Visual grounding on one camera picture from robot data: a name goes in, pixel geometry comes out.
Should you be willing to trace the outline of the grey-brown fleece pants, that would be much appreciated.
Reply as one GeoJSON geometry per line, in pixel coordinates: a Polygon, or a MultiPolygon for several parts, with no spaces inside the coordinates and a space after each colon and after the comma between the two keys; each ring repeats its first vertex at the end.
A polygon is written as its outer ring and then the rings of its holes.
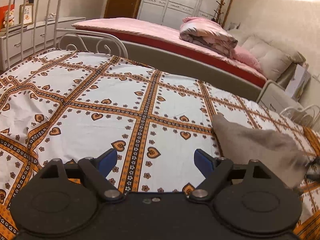
{"type": "Polygon", "coordinates": [[[213,117],[212,128],[221,155],[233,163],[258,160],[290,188],[299,187],[305,178],[310,160],[289,135],[270,129],[247,128],[229,122],[221,114],[213,117]]]}

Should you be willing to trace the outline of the white orange patterned bedsheet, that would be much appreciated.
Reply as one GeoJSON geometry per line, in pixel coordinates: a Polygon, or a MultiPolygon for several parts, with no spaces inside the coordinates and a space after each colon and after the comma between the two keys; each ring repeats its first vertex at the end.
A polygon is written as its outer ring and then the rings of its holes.
{"type": "Polygon", "coordinates": [[[1,74],[1,239],[17,228],[12,199],[51,159],[74,163],[114,148],[121,192],[191,193],[200,148],[221,154],[214,116],[289,135],[310,158],[319,134],[212,85],[114,55],[49,49],[1,74]]]}

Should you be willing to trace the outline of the white metal headboard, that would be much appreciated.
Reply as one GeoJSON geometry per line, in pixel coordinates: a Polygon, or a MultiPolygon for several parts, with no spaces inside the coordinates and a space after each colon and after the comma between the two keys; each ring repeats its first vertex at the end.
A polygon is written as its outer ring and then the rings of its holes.
{"type": "Polygon", "coordinates": [[[280,112],[280,115],[289,118],[292,122],[313,128],[319,118],[319,106],[310,105],[308,107],[287,107],[280,112]]]}

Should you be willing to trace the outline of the white cardboard box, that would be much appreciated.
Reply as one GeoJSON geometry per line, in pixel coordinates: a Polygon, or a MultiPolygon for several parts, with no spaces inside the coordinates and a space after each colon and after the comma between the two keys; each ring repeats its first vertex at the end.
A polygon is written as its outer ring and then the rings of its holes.
{"type": "Polygon", "coordinates": [[[295,73],[289,81],[285,92],[293,100],[298,101],[304,92],[304,88],[311,78],[310,73],[301,65],[296,66],[295,73]]]}

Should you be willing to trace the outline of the cream tufted cushion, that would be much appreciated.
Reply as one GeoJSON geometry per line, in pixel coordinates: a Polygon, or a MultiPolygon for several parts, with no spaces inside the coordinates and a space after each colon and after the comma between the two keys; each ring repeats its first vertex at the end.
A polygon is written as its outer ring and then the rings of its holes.
{"type": "Polygon", "coordinates": [[[259,62],[261,73],[268,79],[277,81],[291,64],[303,64],[306,58],[295,48],[278,41],[264,41],[257,35],[251,35],[242,44],[259,62]]]}

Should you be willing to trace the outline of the pink pillow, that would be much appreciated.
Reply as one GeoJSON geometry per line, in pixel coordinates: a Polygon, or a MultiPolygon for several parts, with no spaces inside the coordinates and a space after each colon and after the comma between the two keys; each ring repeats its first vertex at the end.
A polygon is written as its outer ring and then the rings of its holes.
{"type": "Polygon", "coordinates": [[[249,67],[255,69],[256,71],[262,73],[262,68],[258,60],[245,48],[236,46],[233,50],[233,59],[243,64],[246,64],[249,67]]]}

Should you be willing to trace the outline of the white low drawer cabinet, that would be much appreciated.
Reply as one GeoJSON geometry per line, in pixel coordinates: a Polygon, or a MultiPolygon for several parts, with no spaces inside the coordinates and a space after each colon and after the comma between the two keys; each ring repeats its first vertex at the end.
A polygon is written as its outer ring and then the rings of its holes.
{"type": "Polygon", "coordinates": [[[5,71],[26,57],[55,46],[63,35],[55,29],[72,29],[73,24],[84,21],[85,17],[62,17],[57,22],[37,22],[23,30],[18,28],[8,36],[1,36],[1,70],[5,71]]]}

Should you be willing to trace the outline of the pink folded quilt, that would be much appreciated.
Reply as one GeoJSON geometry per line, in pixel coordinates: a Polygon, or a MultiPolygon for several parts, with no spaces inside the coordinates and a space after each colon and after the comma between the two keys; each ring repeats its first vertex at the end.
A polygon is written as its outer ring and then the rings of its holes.
{"type": "Polygon", "coordinates": [[[219,24],[202,17],[186,17],[180,26],[180,39],[232,58],[238,41],[219,24]]]}

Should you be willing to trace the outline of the wooden coat rack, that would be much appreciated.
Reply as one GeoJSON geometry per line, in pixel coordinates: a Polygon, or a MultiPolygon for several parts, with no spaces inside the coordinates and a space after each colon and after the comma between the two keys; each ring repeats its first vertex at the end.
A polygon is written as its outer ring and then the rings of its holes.
{"type": "Polygon", "coordinates": [[[212,21],[221,25],[222,23],[222,16],[224,12],[222,11],[223,6],[225,5],[225,0],[216,1],[218,4],[218,7],[216,10],[214,10],[214,16],[212,18],[212,21]]]}

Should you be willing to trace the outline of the small framed picture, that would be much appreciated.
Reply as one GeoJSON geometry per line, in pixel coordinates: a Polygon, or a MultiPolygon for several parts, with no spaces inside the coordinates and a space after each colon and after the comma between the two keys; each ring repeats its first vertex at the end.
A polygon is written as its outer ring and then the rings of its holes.
{"type": "Polygon", "coordinates": [[[20,24],[23,25],[31,25],[34,22],[33,19],[33,10],[34,10],[34,4],[26,4],[20,5],[20,24]]]}

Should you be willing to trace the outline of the red picture board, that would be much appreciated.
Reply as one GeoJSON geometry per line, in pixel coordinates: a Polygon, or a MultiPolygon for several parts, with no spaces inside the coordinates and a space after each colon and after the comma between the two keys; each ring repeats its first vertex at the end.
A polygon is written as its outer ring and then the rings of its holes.
{"type": "Polygon", "coordinates": [[[5,31],[6,27],[11,28],[15,24],[15,5],[8,5],[0,7],[0,20],[1,20],[1,31],[5,31]]]}

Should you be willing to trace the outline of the white wardrobe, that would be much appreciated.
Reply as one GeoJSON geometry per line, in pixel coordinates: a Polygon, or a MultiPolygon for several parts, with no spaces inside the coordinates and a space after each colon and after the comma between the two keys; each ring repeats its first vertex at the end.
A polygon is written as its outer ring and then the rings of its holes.
{"type": "MultiPolygon", "coordinates": [[[[141,0],[137,19],[173,29],[179,29],[186,17],[202,17],[212,20],[216,1],[220,0],[141,0]]],[[[225,0],[222,11],[224,25],[232,0],[225,0]]]]}

